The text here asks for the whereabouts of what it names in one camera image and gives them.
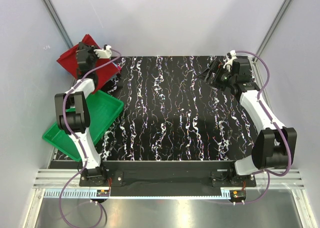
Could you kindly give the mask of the red t shirt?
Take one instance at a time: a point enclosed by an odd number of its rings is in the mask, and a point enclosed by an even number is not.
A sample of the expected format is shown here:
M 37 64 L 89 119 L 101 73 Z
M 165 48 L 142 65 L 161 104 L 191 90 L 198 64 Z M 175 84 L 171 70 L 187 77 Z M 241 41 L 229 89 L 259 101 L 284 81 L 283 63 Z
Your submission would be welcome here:
M 87 79 L 93 80 L 95 89 L 92 93 L 95 94 L 110 80 L 110 77 L 112 76 L 112 63 L 114 62 L 112 61 L 111 57 L 106 58 L 105 56 L 106 53 L 111 54 L 112 50 L 108 45 L 105 45 L 103 49 L 101 49 L 89 34 L 85 34 L 80 42 L 83 42 L 87 45 L 95 45 L 98 47 L 98 49 L 94 50 L 96 55 L 98 56 L 96 66 L 94 68 L 97 70 L 93 69 L 94 71 L 86 77 Z M 78 80 L 76 74 L 76 69 L 78 67 L 76 61 L 76 50 L 78 48 L 78 44 L 65 51 L 57 59 L 58 64 L 60 64 L 76 80 Z

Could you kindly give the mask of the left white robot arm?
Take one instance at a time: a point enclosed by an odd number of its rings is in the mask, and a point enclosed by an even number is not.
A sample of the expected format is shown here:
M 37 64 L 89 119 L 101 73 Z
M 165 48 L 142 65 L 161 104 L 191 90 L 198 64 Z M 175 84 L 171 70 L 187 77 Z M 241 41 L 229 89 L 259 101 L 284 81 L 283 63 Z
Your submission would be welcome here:
M 99 49 L 95 45 L 79 42 L 75 51 L 76 83 L 66 92 L 54 97 L 56 123 L 75 144 L 81 161 L 79 171 L 83 186 L 103 186 L 108 181 L 106 168 L 95 148 L 91 134 L 91 117 L 87 97 L 98 84 L 95 68 L 99 59 L 112 56 L 111 46 Z

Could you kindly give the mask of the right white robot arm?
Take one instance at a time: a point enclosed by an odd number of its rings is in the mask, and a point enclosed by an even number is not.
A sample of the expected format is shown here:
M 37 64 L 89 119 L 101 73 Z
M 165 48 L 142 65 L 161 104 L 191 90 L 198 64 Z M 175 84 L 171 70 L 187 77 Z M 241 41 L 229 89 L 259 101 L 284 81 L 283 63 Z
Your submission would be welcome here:
M 251 155 L 234 161 L 220 182 L 236 187 L 260 173 L 285 176 L 294 161 L 297 132 L 286 127 L 267 105 L 263 89 L 252 81 L 249 59 L 238 58 L 237 51 L 232 50 L 225 62 L 213 60 L 198 77 L 220 91 L 229 89 L 258 131 Z

